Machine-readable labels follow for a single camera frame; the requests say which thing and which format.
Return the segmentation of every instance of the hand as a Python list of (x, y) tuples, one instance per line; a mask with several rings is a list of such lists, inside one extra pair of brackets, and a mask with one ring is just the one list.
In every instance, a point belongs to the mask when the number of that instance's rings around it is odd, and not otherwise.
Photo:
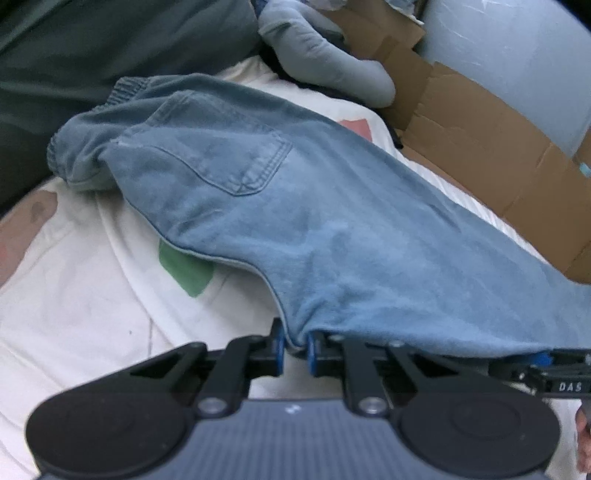
[(589, 433), (589, 421), (585, 417), (583, 407), (577, 412), (575, 422), (579, 444), (577, 468), (581, 473), (591, 473), (591, 434)]

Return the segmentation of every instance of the stain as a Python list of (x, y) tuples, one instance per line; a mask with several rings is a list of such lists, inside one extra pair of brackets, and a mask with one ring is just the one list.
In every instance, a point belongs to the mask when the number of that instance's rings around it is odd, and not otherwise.
[(39, 218), (43, 217), (45, 213), (45, 207), (41, 202), (35, 202), (31, 205), (31, 223), (36, 223)]
[(16, 272), (43, 225), (57, 211), (57, 194), (30, 193), (0, 221), (0, 287)]

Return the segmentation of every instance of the wall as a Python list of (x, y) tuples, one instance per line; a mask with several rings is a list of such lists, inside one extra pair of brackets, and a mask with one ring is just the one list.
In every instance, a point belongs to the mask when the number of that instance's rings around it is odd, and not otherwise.
[(553, 0), (430, 0), (419, 52), (499, 96), (573, 155), (591, 125), (591, 34)]

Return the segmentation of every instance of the round black pad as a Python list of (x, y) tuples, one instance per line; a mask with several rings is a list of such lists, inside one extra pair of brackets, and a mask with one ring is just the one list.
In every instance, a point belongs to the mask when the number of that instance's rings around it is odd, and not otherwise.
[(166, 394), (68, 392), (37, 407), (26, 435), (42, 470), (99, 480), (147, 470), (184, 432), (183, 411)]
[(513, 478), (550, 461), (560, 427), (550, 408), (523, 393), (417, 394), (401, 431), (427, 463), (469, 478)]

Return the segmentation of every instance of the green patch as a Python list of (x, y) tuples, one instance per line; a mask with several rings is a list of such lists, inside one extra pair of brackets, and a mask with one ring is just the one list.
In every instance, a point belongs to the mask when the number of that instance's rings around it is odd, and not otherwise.
[(179, 252), (162, 240), (158, 246), (158, 259), (160, 265), (192, 298), (203, 292), (213, 278), (213, 262)]

